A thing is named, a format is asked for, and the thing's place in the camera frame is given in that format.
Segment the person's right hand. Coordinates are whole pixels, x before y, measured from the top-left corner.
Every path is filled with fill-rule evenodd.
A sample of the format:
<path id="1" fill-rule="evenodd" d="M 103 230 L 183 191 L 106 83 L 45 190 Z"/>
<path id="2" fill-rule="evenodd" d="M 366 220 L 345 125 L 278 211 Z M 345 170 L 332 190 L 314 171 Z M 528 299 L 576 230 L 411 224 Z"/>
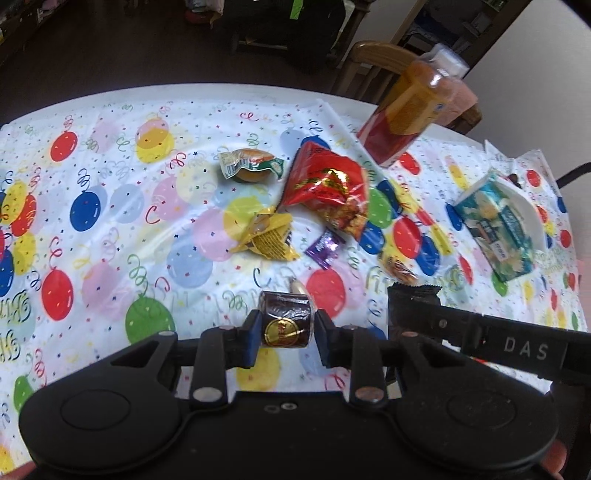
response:
<path id="1" fill-rule="evenodd" d="M 561 471 L 567 460 L 567 449 L 560 440 L 555 440 L 540 461 L 541 466 L 555 479 L 563 480 Z"/>

